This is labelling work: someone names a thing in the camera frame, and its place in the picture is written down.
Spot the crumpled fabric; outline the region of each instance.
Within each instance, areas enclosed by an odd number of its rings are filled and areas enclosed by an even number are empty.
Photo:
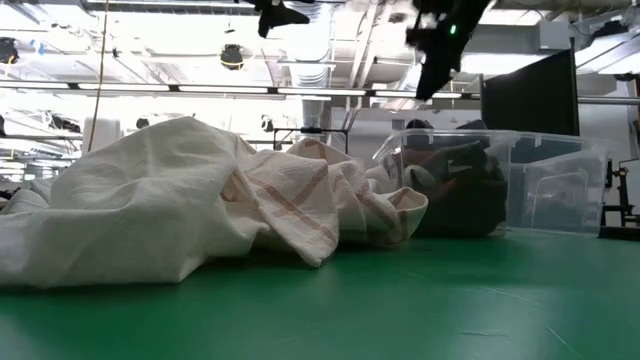
[[[415,231],[427,198],[372,190],[383,183],[316,140],[256,152],[233,133],[174,119],[87,154],[48,194],[20,190],[0,216],[0,284],[179,282],[254,246],[317,267],[339,241],[387,247]]]

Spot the clear plastic bin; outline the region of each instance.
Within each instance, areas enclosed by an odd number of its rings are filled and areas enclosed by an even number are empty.
[[[427,195],[415,236],[502,236],[513,131],[408,129],[374,155],[396,184]]]
[[[520,133],[511,151],[508,226],[597,235],[608,143]]]

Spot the ceiling pipe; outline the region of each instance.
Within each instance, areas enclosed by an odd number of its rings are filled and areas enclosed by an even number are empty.
[[[371,34],[373,33],[373,27],[376,21],[376,15],[378,13],[378,9],[380,8],[380,6],[382,5],[378,5],[375,8],[369,7],[369,9],[364,15],[368,17],[370,20],[367,22],[367,27],[364,30],[365,40],[360,43],[360,46],[356,47],[356,54],[353,60],[353,65],[351,66],[351,73],[349,74],[349,80],[347,81],[347,88],[352,88],[353,85],[355,84],[358,71],[360,70],[360,64],[362,63],[362,58],[364,57],[367,47],[369,46],[369,41],[371,40]],[[351,109],[351,97],[347,97],[346,105],[345,105],[345,118],[342,121],[342,129],[346,129],[348,124],[353,122],[353,119],[355,118],[357,111],[358,111],[357,109],[356,110]]]
[[[308,25],[292,26],[287,56],[291,61],[329,61],[331,55],[331,27],[333,5],[289,3],[288,7],[309,17]],[[290,66],[294,87],[325,88],[329,85],[330,68],[323,66]],[[302,126],[326,127],[321,124],[324,101],[302,100]]]

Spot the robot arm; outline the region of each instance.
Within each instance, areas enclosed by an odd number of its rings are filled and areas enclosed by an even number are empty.
[[[406,42],[426,55],[416,91],[416,99],[429,100],[451,81],[451,70],[460,71],[462,51],[471,39],[491,0],[413,0],[418,19],[407,30]],[[434,29],[421,29],[423,14],[434,14]]]

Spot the cable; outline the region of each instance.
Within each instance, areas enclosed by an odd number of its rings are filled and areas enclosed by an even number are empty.
[[[93,120],[91,121],[91,135],[89,136],[89,146],[87,153],[93,147],[93,137],[96,132],[96,120],[98,119],[98,108],[100,107],[100,95],[102,92],[102,80],[104,79],[104,52],[107,45],[107,20],[109,16],[109,0],[104,3],[104,26],[102,28],[102,50],[100,51],[100,73],[98,75],[98,91],[96,93],[96,107],[93,110]]]

